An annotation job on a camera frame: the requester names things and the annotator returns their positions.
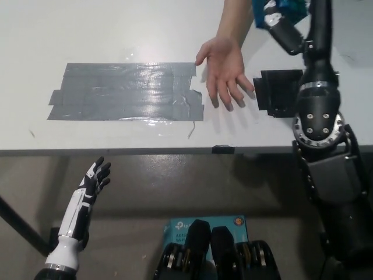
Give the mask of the person's bare hand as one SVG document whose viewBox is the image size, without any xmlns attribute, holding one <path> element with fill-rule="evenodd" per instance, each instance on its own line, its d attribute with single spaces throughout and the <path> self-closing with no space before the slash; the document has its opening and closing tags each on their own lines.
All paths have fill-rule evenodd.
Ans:
<svg viewBox="0 0 373 280">
<path fill-rule="evenodd" d="M 206 62 L 206 88 L 215 108 L 222 102 L 227 111 L 233 111 L 232 102 L 244 107 L 242 91 L 255 91 L 245 75 L 244 60 L 239 43 L 229 37 L 216 36 L 203 43 L 196 55 L 195 65 Z"/>
</svg>

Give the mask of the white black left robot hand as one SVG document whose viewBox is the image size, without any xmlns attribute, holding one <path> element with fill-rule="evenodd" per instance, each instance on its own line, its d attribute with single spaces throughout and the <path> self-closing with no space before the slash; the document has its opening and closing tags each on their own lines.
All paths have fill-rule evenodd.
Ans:
<svg viewBox="0 0 373 280">
<path fill-rule="evenodd" d="M 110 183 L 111 163 L 98 158 L 87 170 L 79 186 L 73 192 L 58 232 L 58 244 L 48 255 L 45 267 L 76 273 L 79 269 L 79 253 L 89 239 L 89 226 L 96 199 Z"/>
</svg>

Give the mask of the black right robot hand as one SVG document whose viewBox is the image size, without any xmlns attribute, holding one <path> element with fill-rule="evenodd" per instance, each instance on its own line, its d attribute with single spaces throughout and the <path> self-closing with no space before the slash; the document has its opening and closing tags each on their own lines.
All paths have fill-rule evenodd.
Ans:
<svg viewBox="0 0 373 280">
<path fill-rule="evenodd" d="M 302 54 L 305 71 L 300 85 L 321 83 L 337 87 L 338 77 L 330 63 L 332 53 L 332 2 L 311 1 L 311 21 L 307 37 L 294 27 L 275 1 L 264 2 L 264 25 L 289 55 Z"/>
</svg>

